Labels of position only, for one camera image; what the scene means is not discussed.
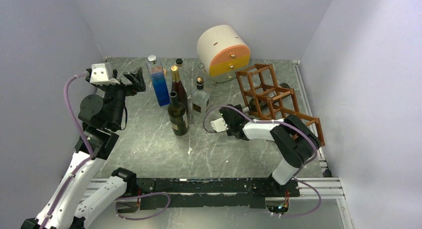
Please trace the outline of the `dark green wine bottle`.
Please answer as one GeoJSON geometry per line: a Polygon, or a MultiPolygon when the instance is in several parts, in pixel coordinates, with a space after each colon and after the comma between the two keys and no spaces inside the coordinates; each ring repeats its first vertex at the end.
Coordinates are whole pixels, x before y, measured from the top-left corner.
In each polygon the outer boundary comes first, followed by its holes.
{"type": "Polygon", "coordinates": [[[189,123],[185,105],[179,101],[175,91],[170,92],[170,104],[167,113],[175,135],[185,135],[189,130],[189,123]]]}

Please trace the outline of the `gold foil top bottle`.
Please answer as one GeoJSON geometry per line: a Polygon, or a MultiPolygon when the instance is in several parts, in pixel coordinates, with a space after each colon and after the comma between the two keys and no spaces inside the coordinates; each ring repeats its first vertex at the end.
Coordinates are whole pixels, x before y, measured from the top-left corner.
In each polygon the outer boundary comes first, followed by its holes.
{"type": "Polygon", "coordinates": [[[183,103],[183,105],[185,106],[186,112],[189,113],[188,96],[183,86],[183,83],[181,81],[179,67],[177,65],[173,65],[171,67],[171,74],[172,74],[172,91],[177,93],[179,102],[183,103]]]}

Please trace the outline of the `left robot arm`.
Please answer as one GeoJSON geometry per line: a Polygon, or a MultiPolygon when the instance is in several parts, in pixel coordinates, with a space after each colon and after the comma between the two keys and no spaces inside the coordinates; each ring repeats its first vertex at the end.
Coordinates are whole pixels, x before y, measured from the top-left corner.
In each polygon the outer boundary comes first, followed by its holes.
{"type": "Polygon", "coordinates": [[[87,229],[115,199],[139,192],[136,174],[124,168],[114,170],[104,186],[87,199],[83,195],[94,175],[107,161],[117,140],[117,131],[127,124],[125,99],[146,90],[143,71],[138,67],[121,75],[109,64],[94,64],[73,75],[63,95],[69,114],[79,132],[70,165],[53,196],[34,218],[26,219],[24,229],[87,229]],[[101,89],[104,96],[91,94],[74,115],[69,101],[69,86],[79,78],[101,89]]]}

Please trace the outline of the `blue square glass bottle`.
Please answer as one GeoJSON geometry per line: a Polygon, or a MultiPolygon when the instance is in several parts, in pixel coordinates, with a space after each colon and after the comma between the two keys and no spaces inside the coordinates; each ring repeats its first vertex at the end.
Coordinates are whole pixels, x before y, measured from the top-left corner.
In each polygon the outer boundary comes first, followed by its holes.
{"type": "Polygon", "coordinates": [[[155,55],[147,57],[147,69],[160,107],[170,103],[169,92],[161,62],[155,55]]]}

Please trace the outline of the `dark bottle copper cap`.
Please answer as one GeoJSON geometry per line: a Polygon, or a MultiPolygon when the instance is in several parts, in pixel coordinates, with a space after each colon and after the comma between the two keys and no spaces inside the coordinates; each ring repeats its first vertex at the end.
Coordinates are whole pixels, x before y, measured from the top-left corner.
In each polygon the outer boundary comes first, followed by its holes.
{"type": "Polygon", "coordinates": [[[194,111],[197,111],[203,115],[206,114],[209,103],[210,94],[204,89],[205,81],[203,77],[197,77],[196,86],[192,91],[192,107],[194,111]]]}

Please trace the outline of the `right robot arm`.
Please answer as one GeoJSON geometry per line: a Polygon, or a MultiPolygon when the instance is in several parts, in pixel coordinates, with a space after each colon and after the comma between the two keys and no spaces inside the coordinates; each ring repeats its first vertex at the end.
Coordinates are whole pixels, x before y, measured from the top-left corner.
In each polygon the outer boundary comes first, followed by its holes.
{"type": "Polygon", "coordinates": [[[227,135],[241,140],[263,139],[275,143],[282,155],[277,168],[269,176],[269,191],[281,196],[288,188],[288,182],[317,156],[322,146],[320,139],[302,122],[290,114],[278,120],[256,120],[244,115],[234,106],[219,109],[227,135]]]}

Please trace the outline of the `large clear plastic bottle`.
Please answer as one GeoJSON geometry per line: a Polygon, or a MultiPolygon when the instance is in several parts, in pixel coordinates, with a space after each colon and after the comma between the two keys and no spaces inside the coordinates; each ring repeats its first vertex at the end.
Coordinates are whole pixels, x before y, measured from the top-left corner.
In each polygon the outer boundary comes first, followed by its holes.
{"type": "Polygon", "coordinates": [[[205,70],[205,65],[203,63],[199,63],[197,64],[197,66],[194,69],[194,78],[196,79],[197,77],[205,77],[206,75],[206,70],[205,70]]]}

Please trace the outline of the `clear glass bottle black cap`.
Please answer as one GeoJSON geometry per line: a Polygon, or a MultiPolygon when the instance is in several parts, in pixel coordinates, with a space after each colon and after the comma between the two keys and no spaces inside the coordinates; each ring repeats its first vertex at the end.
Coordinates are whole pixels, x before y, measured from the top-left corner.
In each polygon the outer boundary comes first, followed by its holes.
{"type": "Polygon", "coordinates": [[[183,83],[184,89],[186,91],[186,95],[187,95],[186,98],[187,98],[187,104],[188,104],[191,98],[192,76],[189,69],[184,64],[184,61],[182,58],[177,58],[175,63],[178,66],[181,82],[183,83]]]}

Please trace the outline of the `dark bottle white label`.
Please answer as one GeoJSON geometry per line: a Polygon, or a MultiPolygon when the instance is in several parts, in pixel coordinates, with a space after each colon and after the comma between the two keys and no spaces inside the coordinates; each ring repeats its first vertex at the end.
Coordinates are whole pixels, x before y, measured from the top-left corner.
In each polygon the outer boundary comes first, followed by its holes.
{"type": "Polygon", "coordinates": [[[239,88],[249,113],[260,119],[274,119],[277,115],[286,116],[289,109],[283,104],[285,99],[293,103],[293,110],[298,109],[294,89],[267,84],[255,85],[253,88],[245,88],[240,84],[239,88]]]}

